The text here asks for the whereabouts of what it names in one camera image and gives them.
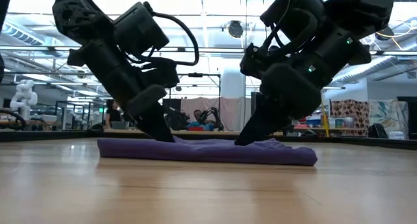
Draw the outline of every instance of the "wood grain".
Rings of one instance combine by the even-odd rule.
[[[0,223],[415,224],[417,152],[289,144],[315,167],[100,159],[94,139],[0,144]]]

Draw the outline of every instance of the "curtain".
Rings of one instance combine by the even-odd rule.
[[[369,124],[379,123],[386,133],[403,132],[409,136],[409,108],[406,102],[397,100],[370,100]]]
[[[330,101],[330,116],[334,118],[352,117],[354,128],[363,130],[345,130],[343,136],[367,137],[369,126],[369,104],[356,100]]]
[[[220,101],[220,120],[224,125],[225,131],[241,131],[244,124],[250,118],[250,99],[244,98],[195,98],[182,99],[181,110],[190,116],[191,121],[195,121],[194,111],[204,111],[210,107],[219,108]]]

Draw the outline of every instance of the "seated person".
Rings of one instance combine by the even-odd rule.
[[[197,109],[194,111],[194,117],[196,120],[200,118],[200,115],[201,115],[200,110]],[[200,124],[200,122],[198,121],[193,121],[187,125],[187,129],[191,127],[203,127],[204,131],[214,131],[214,123],[215,122],[213,120],[205,120],[204,124]]]

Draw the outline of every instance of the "patterned fabric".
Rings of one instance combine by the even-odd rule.
[[[398,100],[370,100],[369,123],[379,123],[386,133],[403,132],[405,139],[409,136],[409,107],[406,102]]]
[[[369,126],[369,106],[368,102],[356,100],[342,100],[330,102],[330,117],[345,118],[352,117],[354,128],[363,130],[345,130],[342,136],[360,136],[367,137],[367,128]]]

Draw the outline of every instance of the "purple towel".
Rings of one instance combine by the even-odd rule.
[[[229,163],[260,163],[275,165],[314,165],[313,149],[291,148],[275,139],[235,146],[232,140],[183,140],[164,143],[148,139],[98,139],[103,158],[134,158],[148,160],[206,161]]]

